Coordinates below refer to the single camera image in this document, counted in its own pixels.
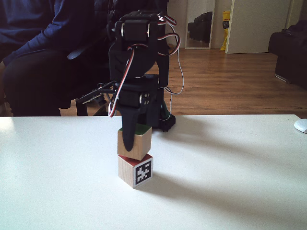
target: blue sweater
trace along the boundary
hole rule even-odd
[[[0,0],[0,48],[20,48],[8,65],[40,50],[72,51],[94,28],[94,0]]]

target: red and white wire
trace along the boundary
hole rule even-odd
[[[117,94],[116,94],[116,97],[115,97],[115,100],[114,100],[114,103],[113,103],[113,107],[111,108],[111,104],[112,104],[111,102],[109,104],[109,114],[108,114],[109,117],[113,117],[114,116],[114,113],[116,111],[117,100],[118,100],[120,91],[121,91],[121,89],[123,87],[123,84],[125,83],[125,80],[127,78],[127,75],[129,73],[129,69],[131,67],[131,64],[132,64],[132,61],[133,61],[133,58],[134,58],[134,49],[132,47],[128,47],[128,50],[130,50],[130,49],[132,50],[132,54],[131,54],[130,59],[127,61],[126,70],[124,72],[123,79],[121,80],[121,83],[119,85],[119,88],[118,88],[118,91],[117,91]]]

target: table surface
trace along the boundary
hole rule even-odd
[[[295,115],[178,116],[153,179],[118,178],[114,117],[0,118],[1,230],[307,229]]]

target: person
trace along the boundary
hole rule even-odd
[[[0,0],[0,101],[14,116],[60,116],[59,100],[86,76],[67,55],[94,30],[94,0]]]

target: wooden cube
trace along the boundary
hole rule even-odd
[[[153,157],[147,154],[142,161],[118,156],[118,176],[132,188],[153,177]]]
[[[128,152],[124,145],[122,129],[120,129],[118,131],[118,155],[141,161],[151,148],[152,132],[151,127],[137,124],[133,149]]]

